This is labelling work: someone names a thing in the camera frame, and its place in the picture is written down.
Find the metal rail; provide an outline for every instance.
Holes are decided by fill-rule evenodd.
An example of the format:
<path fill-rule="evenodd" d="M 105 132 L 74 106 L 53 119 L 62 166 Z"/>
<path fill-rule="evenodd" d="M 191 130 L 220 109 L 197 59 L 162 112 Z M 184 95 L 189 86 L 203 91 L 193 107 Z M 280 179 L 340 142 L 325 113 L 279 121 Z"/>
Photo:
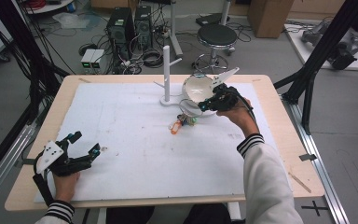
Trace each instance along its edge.
<path fill-rule="evenodd" d="M 8 173 L 10 172 L 11 168 L 14 166 L 15 162 L 17 161 L 18 157 L 24 150 L 24 148 L 30 142 L 34 132 L 36 130 L 37 124 L 34 121 L 30 125 L 25 125 L 24 128 L 21 130 L 20 134 L 11 145 L 9 151 L 7 152 L 6 156 L 0 162 L 0 186 L 2 182 L 7 177 Z"/>
<path fill-rule="evenodd" d="M 324 167 L 324 162 L 322 161 L 321 155 L 319 154 L 318 148 L 313 141 L 311 135 L 308 135 L 306 130 L 301 124 L 302 114 L 301 109 L 298 105 L 290 105 L 288 102 L 282 100 L 282 103 L 289 110 L 288 113 L 291 114 L 293 123 L 297 129 L 298 135 L 302 140 L 302 143 L 310 155 L 315 155 L 316 160 L 312 161 L 312 165 L 315 168 L 318 176 L 321 178 L 322 184 L 324 185 L 324 197 L 327 201 L 327 204 L 330 208 L 331 215 L 337 224 L 349 224 L 347 215 L 344 211 L 344 208 L 341 204 L 341 201 L 338 198 L 336 190 L 333 187 L 333 183 L 330 180 L 330 177 Z"/>

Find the electronic device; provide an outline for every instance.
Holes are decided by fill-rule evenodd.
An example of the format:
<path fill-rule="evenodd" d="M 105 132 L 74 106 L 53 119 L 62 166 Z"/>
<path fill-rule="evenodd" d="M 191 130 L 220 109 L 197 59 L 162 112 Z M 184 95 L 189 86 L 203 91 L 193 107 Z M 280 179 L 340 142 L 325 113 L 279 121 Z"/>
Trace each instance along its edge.
<path fill-rule="evenodd" d="M 122 60 L 129 60 L 136 44 L 131 9 L 115 7 L 106 30 L 115 54 Z"/>
<path fill-rule="evenodd" d="M 104 49 L 87 49 L 81 64 L 85 74 L 101 74 L 107 66 Z"/>
<path fill-rule="evenodd" d="M 150 6 L 138 6 L 135 11 L 135 30 L 138 49 L 153 48 L 153 32 L 151 21 L 152 8 Z"/>
<path fill-rule="evenodd" d="M 209 16 L 204 16 L 200 18 L 196 18 L 196 23 L 200 26 L 206 24 L 217 24 L 222 20 L 222 13 L 214 13 Z"/>
<path fill-rule="evenodd" d="M 93 74 L 103 74 L 107 66 L 104 49 L 96 49 L 90 62 Z"/>
<path fill-rule="evenodd" d="M 81 64 L 84 69 L 84 74 L 86 75 L 92 74 L 91 60 L 94 53 L 95 53 L 95 49 L 87 49 L 83 55 L 83 58 L 81 59 Z"/>

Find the person's right hand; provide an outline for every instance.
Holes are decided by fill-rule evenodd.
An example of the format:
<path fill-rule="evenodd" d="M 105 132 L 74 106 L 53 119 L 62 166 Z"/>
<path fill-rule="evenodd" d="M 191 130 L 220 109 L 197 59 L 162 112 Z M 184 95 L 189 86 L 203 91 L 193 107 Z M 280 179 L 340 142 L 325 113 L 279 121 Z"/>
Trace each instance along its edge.
<path fill-rule="evenodd" d="M 72 198 L 75 195 L 75 186 L 78 178 L 80 177 L 80 172 L 68 176 L 57 176 L 54 177 L 54 185 L 56 187 L 56 200 L 71 202 Z"/>
<path fill-rule="evenodd" d="M 251 105 L 251 102 L 248 99 L 245 99 L 248 105 Z M 217 116 L 225 116 L 231 120 L 234 124 L 240 127 L 243 131 L 243 134 L 246 136 L 251 135 L 252 133 L 260 133 L 255 124 L 255 121 L 252 119 L 249 112 L 246 110 L 244 103 L 239 99 L 228 111 L 217 111 Z"/>

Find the person's left hand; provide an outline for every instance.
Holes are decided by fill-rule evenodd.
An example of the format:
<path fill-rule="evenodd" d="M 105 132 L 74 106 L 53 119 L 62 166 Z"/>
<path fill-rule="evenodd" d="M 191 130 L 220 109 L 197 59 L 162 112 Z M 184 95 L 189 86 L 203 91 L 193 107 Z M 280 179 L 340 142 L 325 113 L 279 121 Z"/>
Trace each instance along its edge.
<path fill-rule="evenodd" d="M 55 199 L 67 203 L 71 202 L 75 195 L 75 186 L 79 177 L 80 172 L 68 176 L 53 175 L 54 185 L 56 187 Z"/>

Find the orange object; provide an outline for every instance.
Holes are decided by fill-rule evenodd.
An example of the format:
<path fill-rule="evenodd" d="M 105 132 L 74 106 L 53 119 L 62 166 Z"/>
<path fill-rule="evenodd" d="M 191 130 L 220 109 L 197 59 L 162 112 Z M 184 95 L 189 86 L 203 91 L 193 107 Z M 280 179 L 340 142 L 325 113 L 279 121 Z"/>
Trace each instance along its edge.
<path fill-rule="evenodd" d="M 180 127 L 182 127 L 182 122 L 180 120 L 177 120 L 171 127 L 171 134 L 177 134 Z"/>

